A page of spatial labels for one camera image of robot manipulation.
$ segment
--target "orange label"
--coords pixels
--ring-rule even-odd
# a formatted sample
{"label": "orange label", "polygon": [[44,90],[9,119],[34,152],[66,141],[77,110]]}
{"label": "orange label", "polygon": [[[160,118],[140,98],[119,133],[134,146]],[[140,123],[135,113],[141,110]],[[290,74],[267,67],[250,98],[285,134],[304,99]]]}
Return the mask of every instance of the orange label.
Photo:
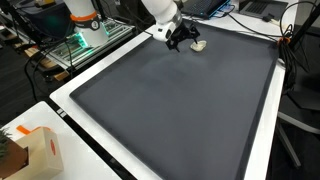
{"label": "orange label", "polygon": [[53,155],[56,155],[56,147],[55,147],[52,139],[50,140],[50,144],[51,144],[51,151],[52,151]]}

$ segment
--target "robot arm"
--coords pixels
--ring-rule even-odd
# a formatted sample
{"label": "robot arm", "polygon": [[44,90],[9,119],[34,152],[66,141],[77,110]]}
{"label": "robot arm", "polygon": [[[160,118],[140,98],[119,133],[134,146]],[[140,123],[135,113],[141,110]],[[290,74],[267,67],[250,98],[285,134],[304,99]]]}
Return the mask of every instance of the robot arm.
{"label": "robot arm", "polygon": [[178,52],[179,42],[185,39],[193,39],[197,43],[200,33],[193,24],[189,28],[185,26],[173,0],[142,0],[142,3],[156,20],[157,29],[153,33],[156,40],[166,42],[170,50],[176,49]]}

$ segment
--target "floor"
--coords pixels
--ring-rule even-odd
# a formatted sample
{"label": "floor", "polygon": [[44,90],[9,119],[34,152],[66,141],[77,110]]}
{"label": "floor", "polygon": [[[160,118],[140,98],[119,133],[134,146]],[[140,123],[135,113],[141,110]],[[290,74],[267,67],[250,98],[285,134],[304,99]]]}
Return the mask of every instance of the floor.
{"label": "floor", "polygon": [[[300,7],[298,9],[297,23],[302,24],[303,18],[308,9]],[[304,47],[310,61],[312,75],[320,74],[319,45],[320,38],[307,36]],[[298,58],[303,58],[302,52],[297,52]],[[31,96],[30,84],[23,72],[23,67],[27,61],[26,57],[18,55],[10,47],[4,46],[0,49],[0,127],[16,116],[20,115],[35,104]],[[299,71],[297,90],[320,91],[319,85],[306,85],[306,73]],[[48,94],[59,88],[64,82],[46,83],[37,74],[36,81],[40,88]],[[41,95],[40,100],[49,101],[46,95]],[[302,167],[295,169],[286,154],[277,136],[274,137],[267,179],[270,180],[320,180],[320,141],[313,134],[306,133],[292,125],[283,125],[284,129],[296,150]]]}

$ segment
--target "gray mat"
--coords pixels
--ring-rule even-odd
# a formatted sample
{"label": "gray mat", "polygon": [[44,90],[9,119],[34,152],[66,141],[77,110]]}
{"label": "gray mat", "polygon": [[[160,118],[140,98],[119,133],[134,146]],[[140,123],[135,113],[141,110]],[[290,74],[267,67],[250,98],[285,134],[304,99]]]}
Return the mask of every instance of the gray mat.
{"label": "gray mat", "polygon": [[203,52],[191,40],[177,53],[149,38],[71,97],[164,179],[242,179],[277,51],[197,27]]}

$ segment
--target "white table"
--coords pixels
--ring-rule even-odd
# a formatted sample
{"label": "white table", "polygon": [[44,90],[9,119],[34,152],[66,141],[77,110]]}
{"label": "white table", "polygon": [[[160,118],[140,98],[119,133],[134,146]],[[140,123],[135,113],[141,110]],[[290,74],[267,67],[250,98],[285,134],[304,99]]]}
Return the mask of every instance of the white table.
{"label": "white table", "polygon": [[[289,4],[297,2],[297,0],[287,0]],[[294,24],[297,7],[290,9],[283,22],[285,24]],[[279,27],[265,23],[260,19],[243,16],[232,13],[238,21],[257,31],[280,35]],[[247,31],[240,25],[236,24],[230,17],[221,19],[211,19],[204,21],[204,24],[211,26],[235,30]],[[149,37],[148,34],[142,33],[100,62],[77,76],[75,79],[55,91],[50,98],[56,102],[70,117],[72,117],[80,126],[82,126],[100,145],[105,148],[115,159],[117,159],[128,171],[130,171],[138,179],[160,179],[152,170],[144,165],[137,157],[122,146],[110,133],[104,130],[96,123],[87,113],[85,113],[70,97],[69,94],[77,89],[80,85],[88,81],[90,78],[98,74],[100,71],[108,67],[110,64],[118,60],[124,54],[138,46]],[[274,128],[277,118],[277,112],[280,102],[281,90],[284,80],[285,71],[281,65],[277,65],[271,80],[269,92],[266,97],[264,109],[261,115],[260,123],[257,129],[256,137],[251,150],[245,179],[246,180],[262,180],[266,177],[268,161],[271,151]]]}
{"label": "white table", "polygon": [[64,171],[52,180],[88,180],[121,178],[45,103],[40,102],[5,125],[11,138],[24,135],[16,130],[22,125],[29,130],[46,126],[57,134]]}

